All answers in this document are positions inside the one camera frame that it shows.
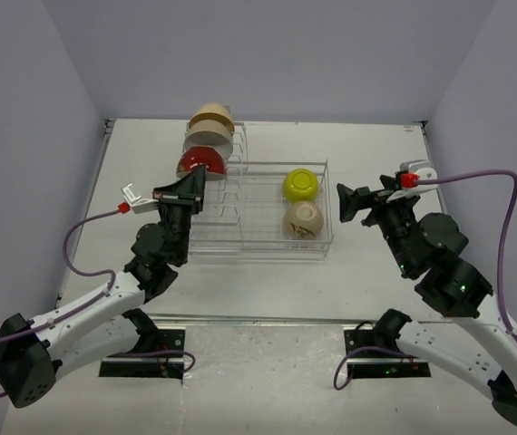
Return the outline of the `red bowl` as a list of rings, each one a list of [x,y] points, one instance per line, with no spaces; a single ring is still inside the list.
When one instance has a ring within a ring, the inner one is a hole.
[[[207,181],[220,181],[227,177],[223,158],[215,149],[206,146],[194,146],[185,150],[177,164],[176,176],[181,179],[201,166],[206,169]]]

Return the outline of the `yellow-green bowl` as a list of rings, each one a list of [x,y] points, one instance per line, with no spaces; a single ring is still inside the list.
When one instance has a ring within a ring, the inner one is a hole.
[[[309,169],[291,170],[282,182],[282,194],[291,203],[316,200],[319,192],[317,176]]]

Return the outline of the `beige bowl white interior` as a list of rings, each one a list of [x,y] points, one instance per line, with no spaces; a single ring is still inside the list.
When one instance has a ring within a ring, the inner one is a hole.
[[[186,151],[197,146],[213,148],[224,160],[233,153],[232,136],[219,121],[198,121],[189,127],[182,148]]]

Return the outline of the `white wire dish rack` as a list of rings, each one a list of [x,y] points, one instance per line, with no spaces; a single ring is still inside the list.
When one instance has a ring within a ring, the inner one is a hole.
[[[241,122],[226,179],[206,187],[205,206],[192,222],[193,255],[287,262],[320,260],[333,241],[329,169],[316,125],[301,122]],[[295,169],[311,171],[317,181],[314,203],[323,226],[312,240],[288,233],[283,222],[291,202],[283,193]]]

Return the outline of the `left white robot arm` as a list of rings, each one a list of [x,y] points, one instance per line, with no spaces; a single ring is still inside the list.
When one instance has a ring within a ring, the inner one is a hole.
[[[205,166],[155,188],[150,199],[124,187],[119,212],[155,211],[142,226],[123,270],[104,270],[105,284],[31,319],[14,314],[0,326],[0,385],[17,409],[30,406],[64,376],[104,357],[145,356],[156,327],[142,306],[162,295],[188,261],[191,218],[203,210]]]

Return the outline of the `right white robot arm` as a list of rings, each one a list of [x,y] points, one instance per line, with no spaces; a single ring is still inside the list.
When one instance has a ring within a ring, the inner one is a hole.
[[[464,329],[480,347],[465,350],[409,315],[389,309],[375,323],[372,342],[346,356],[375,352],[425,360],[470,384],[517,427],[517,325],[506,309],[502,287],[506,238],[500,238],[497,283],[492,285],[462,259],[468,239],[452,217],[443,213],[430,213],[422,219],[415,216],[420,196],[453,178],[439,179],[431,170],[418,170],[400,171],[380,180],[383,187],[375,191],[337,184],[341,222],[367,210],[363,226],[380,228],[402,278],[414,280],[422,301]]]

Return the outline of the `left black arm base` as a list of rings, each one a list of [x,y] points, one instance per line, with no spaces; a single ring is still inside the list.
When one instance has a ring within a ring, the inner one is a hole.
[[[185,353],[185,329],[160,329],[154,336],[140,340],[125,357],[104,358],[101,378],[183,380],[192,364]]]

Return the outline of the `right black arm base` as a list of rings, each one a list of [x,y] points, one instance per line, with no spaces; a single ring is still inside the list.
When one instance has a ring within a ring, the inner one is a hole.
[[[394,342],[382,337],[374,324],[364,321],[344,328],[345,357],[333,375],[333,388],[344,390],[355,380],[429,378],[428,362],[406,356]]]

